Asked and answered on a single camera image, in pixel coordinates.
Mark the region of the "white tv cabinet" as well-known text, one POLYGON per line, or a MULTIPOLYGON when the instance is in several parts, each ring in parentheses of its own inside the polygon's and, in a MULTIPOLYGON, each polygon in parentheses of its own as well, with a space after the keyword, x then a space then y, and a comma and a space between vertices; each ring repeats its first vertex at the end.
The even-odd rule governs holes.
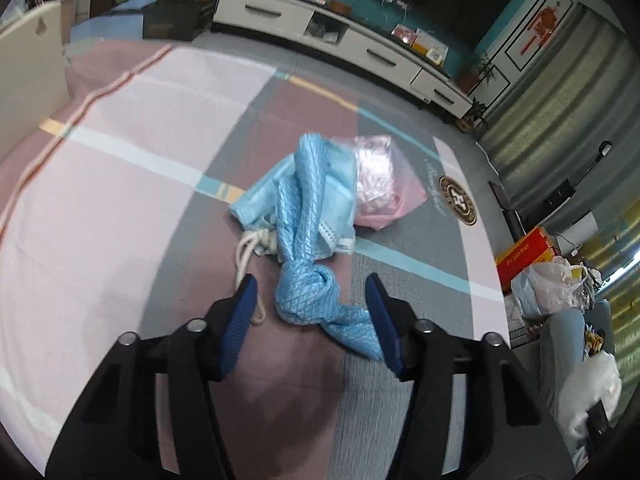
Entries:
POLYGON ((355 65, 463 117, 472 101, 453 82, 410 50, 349 18, 299 0, 218 0, 218 25, 280 38, 355 65))

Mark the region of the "potted plant by cabinet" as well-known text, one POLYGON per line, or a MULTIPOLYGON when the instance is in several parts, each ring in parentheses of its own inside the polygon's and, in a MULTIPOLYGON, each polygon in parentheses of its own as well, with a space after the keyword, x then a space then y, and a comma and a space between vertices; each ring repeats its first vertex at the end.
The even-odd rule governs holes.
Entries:
POLYGON ((495 65, 486 52, 472 52, 460 68, 456 78, 458 88, 469 94, 481 82, 495 78, 495 65))

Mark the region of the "light blue mesh cloth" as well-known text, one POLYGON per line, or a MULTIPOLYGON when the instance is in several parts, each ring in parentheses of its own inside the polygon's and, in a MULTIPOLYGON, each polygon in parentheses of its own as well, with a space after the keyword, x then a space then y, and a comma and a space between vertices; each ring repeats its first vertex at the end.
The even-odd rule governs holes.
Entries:
POLYGON ((236 246, 236 278, 251 255, 278 258, 274 303, 293 325, 318 325, 360 356, 383 352, 364 307, 342 304, 335 273, 323 261, 355 246, 355 154, 318 133, 306 133, 296 151, 273 166, 230 206, 242 226, 236 246))

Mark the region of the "white storage box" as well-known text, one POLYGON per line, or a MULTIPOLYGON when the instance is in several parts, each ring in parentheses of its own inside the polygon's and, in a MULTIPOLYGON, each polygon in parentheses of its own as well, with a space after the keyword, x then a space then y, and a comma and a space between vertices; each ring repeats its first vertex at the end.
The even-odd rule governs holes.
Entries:
POLYGON ((6 154, 70 100, 62 4, 43 3, 1 32, 0 142, 6 154))

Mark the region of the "red chinese knot decoration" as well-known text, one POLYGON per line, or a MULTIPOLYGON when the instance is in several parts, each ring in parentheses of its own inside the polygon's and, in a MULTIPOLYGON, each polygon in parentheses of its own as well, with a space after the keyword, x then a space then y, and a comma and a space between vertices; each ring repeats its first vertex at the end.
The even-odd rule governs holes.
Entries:
POLYGON ((558 11, 561 6, 562 4, 557 1, 554 6, 544 6, 538 11, 533 21, 526 28, 528 32, 532 30, 534 34, 526 42, 526 45, 521 48, 520 55, 524 55, 535 42, 539 47, 542 47, 547 42, 556 24, 558 24, 558 11))

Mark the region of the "pink plastic bag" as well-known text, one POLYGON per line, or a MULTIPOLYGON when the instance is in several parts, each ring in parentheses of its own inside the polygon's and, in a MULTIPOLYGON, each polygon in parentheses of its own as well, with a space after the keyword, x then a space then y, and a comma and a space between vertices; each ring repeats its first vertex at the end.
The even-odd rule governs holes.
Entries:
POLYGON ((357 136, 352 151, 358 167, 356 226, 385 229, 426 202, 420 179, 390 136, 357 136))

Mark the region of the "white trash bag on floor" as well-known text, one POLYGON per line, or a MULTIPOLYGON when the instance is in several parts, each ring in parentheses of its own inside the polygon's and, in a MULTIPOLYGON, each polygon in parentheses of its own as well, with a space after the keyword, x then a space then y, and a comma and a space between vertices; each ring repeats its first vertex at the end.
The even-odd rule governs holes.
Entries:
POLYGON ((596 281, 588 268, 560 256, 525 268, 511 281, 511 290, 528 322, 567 309, 590 310, 596 302, 596 281))

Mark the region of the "red orange carton box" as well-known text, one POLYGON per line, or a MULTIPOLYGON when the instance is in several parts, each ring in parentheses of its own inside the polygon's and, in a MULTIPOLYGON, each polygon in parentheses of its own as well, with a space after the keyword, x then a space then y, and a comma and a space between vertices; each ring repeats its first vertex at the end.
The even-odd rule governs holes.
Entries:
POLYGON ((558 254, 552 237, 541 226, 536 226, 510 247, 496 261, 502 291, 507 295, 512 280, 534 263, 549 262, 558 254))

